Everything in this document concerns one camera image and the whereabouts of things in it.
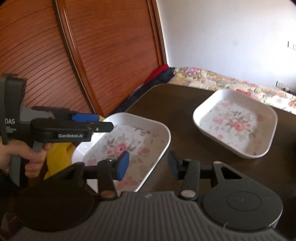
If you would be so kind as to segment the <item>person's left hand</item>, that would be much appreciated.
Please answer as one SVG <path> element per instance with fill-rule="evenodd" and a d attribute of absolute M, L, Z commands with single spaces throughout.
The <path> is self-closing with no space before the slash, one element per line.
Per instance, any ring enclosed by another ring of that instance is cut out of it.
<path fill-rule="evenodd" d="M 39 152 L 35 152 L 23 141 L 9 140 L 7 145 L 1 142 L 1 170 L 9 173 L 11 157 L 20 156 L 29 161 L 25 165 L 25 175 L 28 178 L 36 178 L 39 176 L 51 145 L 51 143 L 45 143 Z"/>

